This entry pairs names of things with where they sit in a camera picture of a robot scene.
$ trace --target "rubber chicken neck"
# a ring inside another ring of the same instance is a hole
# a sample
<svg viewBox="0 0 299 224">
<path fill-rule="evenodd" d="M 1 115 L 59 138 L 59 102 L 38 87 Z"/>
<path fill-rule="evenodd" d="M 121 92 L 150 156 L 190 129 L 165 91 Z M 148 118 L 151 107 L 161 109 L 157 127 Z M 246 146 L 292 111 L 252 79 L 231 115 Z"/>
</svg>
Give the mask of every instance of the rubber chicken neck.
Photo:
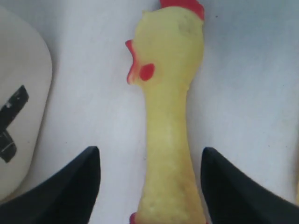
<svg viewBox="0 0 299 224">
<path fill-rule="evenodd" d="M 127 77 L 144 93 L 147 164 L 142 197 L 131 224 L 205 224 L 192 167 L 185 119 L 186 96 L 201 65 L 204 8 L 196 0 L 160 0 L 143 12 Z"/>
</svg>

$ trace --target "rubber chicken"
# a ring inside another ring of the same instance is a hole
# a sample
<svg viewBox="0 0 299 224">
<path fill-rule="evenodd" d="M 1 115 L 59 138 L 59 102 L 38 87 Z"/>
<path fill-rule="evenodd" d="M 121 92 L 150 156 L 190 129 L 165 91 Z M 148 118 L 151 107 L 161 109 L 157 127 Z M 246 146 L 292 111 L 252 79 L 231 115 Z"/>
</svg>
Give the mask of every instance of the rubber chicken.
<svg viewBox="0 0 299 224">
<path fill-rule="evenodd" d="M 146 177 L 131 224 L 205 224 L 186 129 L 186 95 L 201 65 L 204 8 L 196 0 L 160 0 L 143 12 L 133 40 L 129 84 L 144 93 Z"/>
</svg>

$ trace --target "white surface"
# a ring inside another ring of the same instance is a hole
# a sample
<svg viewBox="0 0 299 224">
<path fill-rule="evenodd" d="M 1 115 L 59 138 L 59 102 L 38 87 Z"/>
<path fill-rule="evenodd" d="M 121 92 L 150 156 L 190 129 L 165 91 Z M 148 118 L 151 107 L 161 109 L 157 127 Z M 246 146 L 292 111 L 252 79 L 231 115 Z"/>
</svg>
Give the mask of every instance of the white surface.
<svg viewBox="0 0 299 224">
<path fill-rule="evenodd" d="M 299 137 L 299 1 L 203 0 L 206 49 L 188 95 L 194 168 L 216 147 L 246 174 L 294 202 Z M 157 0 L 0 0 L 43 35 L 55 79 L 35 160 L 21 192 L 85 147 L 101 149 L 91 224 L 128 223 L 144 177 L 141 90 L 126 83 L 142 10 Z"/>
<path fill-rule="evenodd" d="M 0 200 L 26 176 L 43 118 L 52 78 L 49 50 L 27 23 L 0 7 L 0 107 L 24 85 L 29 100 L 7 128 L 17 152 L 9 163 L 0 159 Z"/>
</svg>

